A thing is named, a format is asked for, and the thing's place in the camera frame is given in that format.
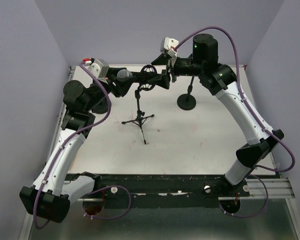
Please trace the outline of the silver grey mesh microphone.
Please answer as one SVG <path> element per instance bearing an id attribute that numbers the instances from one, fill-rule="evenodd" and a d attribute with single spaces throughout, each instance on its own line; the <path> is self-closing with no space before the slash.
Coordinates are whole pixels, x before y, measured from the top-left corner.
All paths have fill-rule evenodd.
<path id="1" fill-rule="evenodd" d="M 121 69 L 118 71 L 116 77 L 118 79 L 124 80 L 124 79 L 130 79 L 133 80 L 133 82 L 136 83 L 145 83 L 152 78 L 156 77 L 157 73 L 155 72 L 147 72 L 147 71 L 142 71 L 142 72 L 131 72 L 127 69 Z"/>

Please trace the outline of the black round-base stand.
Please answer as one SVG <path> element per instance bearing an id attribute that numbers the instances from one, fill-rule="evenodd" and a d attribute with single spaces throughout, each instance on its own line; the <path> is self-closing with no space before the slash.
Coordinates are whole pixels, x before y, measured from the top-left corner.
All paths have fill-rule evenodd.
<path id="1" fill-rule="evenodd" d="M 102 115 L 108 111 L 108 102 L 106 99 L 101 100 L 92 110 L 94 114 Z"/>
<path id="2" fill-rule="evenodd" d="M 193 91 L 193 83 L 194 83 L 195 77 L 191 77 L 190 84 L 187 88 L 187 93 L 181 94 L 177 98 L 177 105 L 180 109 L 184 111 L 190 111 L 193 110 L 196 107 L 197 101 L 193 95 L 191 95 Z"/>

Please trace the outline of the black tripod stand shock mount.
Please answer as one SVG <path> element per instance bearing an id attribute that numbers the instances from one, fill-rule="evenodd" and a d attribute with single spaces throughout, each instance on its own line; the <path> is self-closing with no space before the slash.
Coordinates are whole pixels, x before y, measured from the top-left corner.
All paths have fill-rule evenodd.
<path id="1" fill-rule="evenodd" d="M 155 115 L 151 114 L 151 115 L 145 116 L 145 112 L 141 110 L 140 98 L 141 98 L 142 91 L 148 92 L 148 91 L 151 91 L 154 87 L 155 87 L 155 85 L 148 83 L 148 80 L 140 81 L 139 86 L 134 91 L 134 97 L 136 99 L 136 106 L 137 106 L 136 118 L 121 122 L 122 125 L 130 124 L 130 123 L 137 125 L 140 128 L 140 131 L 141 131 L 142 137 L 143 137 L 143 142 L 145 145 L 147 145 L 147 141 L 146 141 L 145 134 L 143 131 L 143 124 L 146 122 L 146 120 L 153 118 Z"/>

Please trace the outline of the black round-base stand front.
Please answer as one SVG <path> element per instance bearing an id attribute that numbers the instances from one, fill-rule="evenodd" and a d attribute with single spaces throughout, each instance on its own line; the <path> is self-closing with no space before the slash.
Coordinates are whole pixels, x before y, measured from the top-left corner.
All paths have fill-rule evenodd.
<path id="1" fill-rule="evenodd" d="M 106 99 L 101 100 L 92 110 L 94 114 L 102 115 L 108 111 L 108 102 Z"/>

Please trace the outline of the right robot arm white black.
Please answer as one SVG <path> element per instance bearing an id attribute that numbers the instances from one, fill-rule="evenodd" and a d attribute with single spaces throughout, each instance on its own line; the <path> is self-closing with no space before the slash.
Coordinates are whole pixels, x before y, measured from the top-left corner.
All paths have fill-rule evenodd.
<path id="1" fill-rule="evenodd" d="M 160 46 L 161 55 L 152 65 L 166 65 L 174 81 L 179 76 L 198 77 L 201 85 L 230 112 L 247 141 L 236 151 L 236 160 L 220 183 L 220 191 L 231 196 L 257 163 L 283 139 L 284 133 L 280 129 L 274 130 L 262 119 L 247 95 L 239 89 L 241 84 L 232 68 L 218 62 L 218 41 L 212 35 L 195 35 L 192 55 L 188 58 L 178 56 L 178 44 L 178 40 L 165 37 Z"/>

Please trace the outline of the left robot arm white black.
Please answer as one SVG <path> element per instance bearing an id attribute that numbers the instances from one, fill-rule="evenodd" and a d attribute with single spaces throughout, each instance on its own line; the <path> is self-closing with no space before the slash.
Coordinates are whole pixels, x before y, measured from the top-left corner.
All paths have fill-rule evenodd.
<path id="1" fill-rule="evenodd" d="M 68 170 L 91 129 L 109 117 L 112 108 L 109 94 L 117 98 L 123 97 L 137 81 L 137 77 L 126 68 L 111 67 L 105 74 L 87 68 L 84 71 L 92 78 L 92 84 L 85 87 L 78 80 L 70 80 L 63 87 L 66 112 L 57 143 L 32 186 L 24 186 L 19 193 L 38 230 L 45 227 L 44 224 L 39 225 L 39 218 L 45 219 L 47 224 L 61 223 L 71 205 L 86 195 L 104 198 L 107 192 L 115 190 L 117 193 L 125 193 L 128 204 L 132 203 L 131 194 L 125 187 L 101 187 L 98 183 L 101 176 L 95 173 L 79 173 L 76 179 L 68 184 L 64 183 Z"/>

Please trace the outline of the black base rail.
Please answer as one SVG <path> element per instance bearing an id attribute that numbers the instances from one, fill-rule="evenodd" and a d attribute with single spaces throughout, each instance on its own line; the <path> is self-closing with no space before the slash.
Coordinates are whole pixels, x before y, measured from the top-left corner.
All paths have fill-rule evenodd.
<path id="1" fill-rule="evenodd" d="M 93 190 L 81 199 L 84 207 L 105 209 L 218 208 L 219 201 L 250 195 L 242 180 L 233 186 L 223 175 L 100 174 Z"/>

